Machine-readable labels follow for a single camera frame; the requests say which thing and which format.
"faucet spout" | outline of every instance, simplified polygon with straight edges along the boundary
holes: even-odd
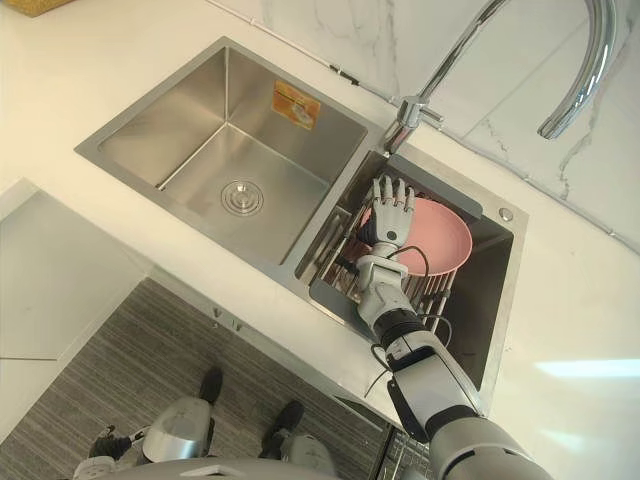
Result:
[[[437,124],[440,123],[438,120],[441,121],[442,117],[427,108],[431,95],[457,63],[465,47],[507,1],[490,0],[485,4],[418,95],[403,99],[398,116],[383,139],[386,151],[395,153],[417,128],[416,112],[426,115],[430,123],[434,121]],[[585,4],[589,12],[590,27],[587,51],[571,88],[538,129],[538,134],[546,139],[558,137],[573,122],[588,99],[598,89],[603,73],[611,60],[616,33],[614,0],[585,0]]]

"pink plate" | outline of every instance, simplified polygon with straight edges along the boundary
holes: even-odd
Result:
[[[364,224],[371,209],[362,217]],[[416,198],[413,223],[405,247],[414,245],[429,261],[429,276],[442,275],[460,267],[471,254],[473,241],[464,221],[444,205]],[[398,261],[409,267],[411,275],[424,276],[424,260],[415,250],[398,255]]]

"white marble wall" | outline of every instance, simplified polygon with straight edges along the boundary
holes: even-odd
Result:
[[[217,0],[388,92],[422,87],[485,0]],[[511,0],[432,98],[445,128],[631,239],[640,251],[640,0],[616,0],[620,52],[563,137],[537,126],[584,54],[583,0]]]

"sticker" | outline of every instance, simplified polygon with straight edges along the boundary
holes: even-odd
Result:
[[[294,86],[282,80],[276,80],[273,86],[271,109],[287,117],[296,125],[312,130],[316,126],[320,102]]]

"floor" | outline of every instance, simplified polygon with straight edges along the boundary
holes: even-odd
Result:
[[[173,400],[196,394],[219,365],[212,453],[255,457],[260,438],[293,398],[298,432],[329,448],[345,480],[369,476],[384,433],[150,279],[141,282],[0,445],[0,479],[71,478],[107,424],[129,434]]]

